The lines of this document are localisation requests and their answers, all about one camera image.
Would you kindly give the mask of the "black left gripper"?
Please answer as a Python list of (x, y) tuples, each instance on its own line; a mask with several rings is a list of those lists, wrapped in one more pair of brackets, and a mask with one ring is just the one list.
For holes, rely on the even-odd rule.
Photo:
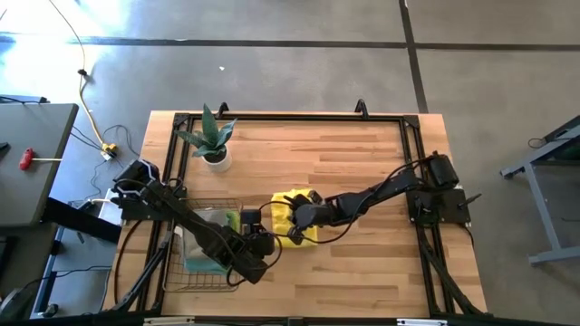
[(243, 209), (238, 214), (238, 230), (222, 225), (212, 258), (226, 269), (227, 285), (258, 283), (273, 263), (265, 258), (275, 251), (275, 237), (262, 224), (259, 209)]

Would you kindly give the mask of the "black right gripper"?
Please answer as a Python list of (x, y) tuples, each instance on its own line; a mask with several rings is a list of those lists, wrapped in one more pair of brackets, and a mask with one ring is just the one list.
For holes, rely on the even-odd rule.
[(333, 225), (337, 220), (337, 210), (332, 203), (327, 203), (316, 191), (308, 190), (306, 194), (294, 197), (284, 196), (291, 208), (289, 217), (292, 226), (287, 237), (300, 245), (305, 239), (304, 231), (313, 226)]

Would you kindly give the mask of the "yellow microfiber towel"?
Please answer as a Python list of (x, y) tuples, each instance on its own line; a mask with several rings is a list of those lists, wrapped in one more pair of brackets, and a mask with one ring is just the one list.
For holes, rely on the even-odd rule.
[(298, 195), (310, 198), (310, 193), (313, 190), (311, 188), (294, 188), (286, 192), (276, 192), (273, 194), (272, 201), (280, 201), (280, 204), (271, 204), (271, 222), (272, 231), (279, 235), (284, 249), (298, 249), (306, 248), (309, 246), (316, 246), (315, 243), (304, 240), (301, 244), (293, 243), (289, 238), (286, 237), (288, 231), (293, 226), (290, 220), (292, 211), (288, 206), (289, 201), (285, 197), (290, 197), (295, 199)]

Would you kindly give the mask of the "light blue microfiber towel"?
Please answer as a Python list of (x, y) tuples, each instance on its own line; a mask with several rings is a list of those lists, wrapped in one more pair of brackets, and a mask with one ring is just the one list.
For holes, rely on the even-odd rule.
[(227, 273), (227, 270), (223, 266), (206, 256), (185, 257), (183, 264), (189, 273), (211, 273), (219, 275), (225, 275)]

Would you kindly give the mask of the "grey microfiber towel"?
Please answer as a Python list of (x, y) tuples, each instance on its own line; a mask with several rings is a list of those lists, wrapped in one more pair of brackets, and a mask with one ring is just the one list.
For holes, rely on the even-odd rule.
[[(227, 225), (226, 212), (227, 212), (226, 210), (214, 208), (196, 209), (194, 211), (194, 213), (200, 216), (203, 220), (220, 226)], [(199, 245), (196, 236), (189, 230), (187, 230), (185, 227), (182, 227), (181, 238), (182, 238), (181, 245), (182, 253), (184, 258), (197, 256), (206, 256), (207, 258), (209, 258), (207, 255), (203, 253), (203, 249)]]

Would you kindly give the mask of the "gold wire basket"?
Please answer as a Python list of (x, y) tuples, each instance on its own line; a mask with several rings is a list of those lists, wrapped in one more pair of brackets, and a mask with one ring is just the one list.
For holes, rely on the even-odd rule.
[[(239, 213), (243, 204), (235, 198), (206, 198), (206, 199), (187, 199), (188, 206), (195, 211), (196, 209), (223, 209), (237, 210)], [(166, 292), (234, 292), (236, 286), (229, 286), (226, 283), (226, 275), (211, 273), (189, 273), (183, 264), (182, 253), (182, 226), (173, 223), (173, 235), (171, 239), (171, 249), (167, 254), (167, 266), (165, 267), (165, 276), (163, 289)]]

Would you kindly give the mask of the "snake plant in white pot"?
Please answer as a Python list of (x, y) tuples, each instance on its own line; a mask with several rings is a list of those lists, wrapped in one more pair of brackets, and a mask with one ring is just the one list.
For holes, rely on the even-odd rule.
[(231, 151), (227, 148), (227, 143), (233, 135), (236, 122), (237, 120), (233, 119), (219, 127), (216, 114), (204, 104), (201, 130), (178, 130), (175, 134), (196, 148), (192, 156), (202, 158), (212, 173), (223, 173), (232, 165)]

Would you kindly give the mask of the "black flat bar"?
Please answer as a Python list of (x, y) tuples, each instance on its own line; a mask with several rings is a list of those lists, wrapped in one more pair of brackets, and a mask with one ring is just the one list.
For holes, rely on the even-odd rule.
[(41, 214), (42, 222), (57, 225), (117, 244), (121, 227), (106, 220), (92, 216), (82, 210), (69, 206), (49, 197)]

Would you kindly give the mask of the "grey side table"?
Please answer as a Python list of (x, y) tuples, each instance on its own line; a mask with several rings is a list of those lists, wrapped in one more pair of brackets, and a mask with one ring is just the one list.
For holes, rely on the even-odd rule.
[(0, 104), (0, 227), (40, 221), (78, 110)]

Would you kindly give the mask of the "black office chair base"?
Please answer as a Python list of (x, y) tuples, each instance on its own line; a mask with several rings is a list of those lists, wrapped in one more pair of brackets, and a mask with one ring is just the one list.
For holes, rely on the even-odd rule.
[(12, 321), (22, 317), (28, 305), (29, 295), (26, 289), (12, 290), (6, 298), (0, 302), (0, 321)]

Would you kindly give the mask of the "silver metal bracket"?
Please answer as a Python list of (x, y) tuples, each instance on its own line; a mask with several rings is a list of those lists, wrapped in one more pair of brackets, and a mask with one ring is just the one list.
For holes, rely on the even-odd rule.
[(411, 319), (400, 318), (396, 320), (397, 326), (448, 326), (446, 320), (437, 319)]

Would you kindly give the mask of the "grey metal table frame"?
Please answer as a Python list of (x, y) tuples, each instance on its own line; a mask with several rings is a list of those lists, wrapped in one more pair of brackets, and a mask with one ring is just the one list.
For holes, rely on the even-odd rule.
[(524, 174), (540, 214), (550, 249), (532, 254), (532, 265), (580, 258), (580, 244), (564, 245), (554, 220), (580, 226), (580, 115), (539, 138), (517, 163), (499, 171), (504, 179)]

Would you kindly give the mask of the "red-handled screwdriver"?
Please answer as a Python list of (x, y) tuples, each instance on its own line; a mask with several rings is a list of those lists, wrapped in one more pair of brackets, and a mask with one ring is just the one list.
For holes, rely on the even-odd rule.
[(61, 158), (38, 158), (33, 148), (27, 148), (19, 160), (18, 167), (20, 170), (25, 171), (33, 163), (56, 163), (61, 161)]

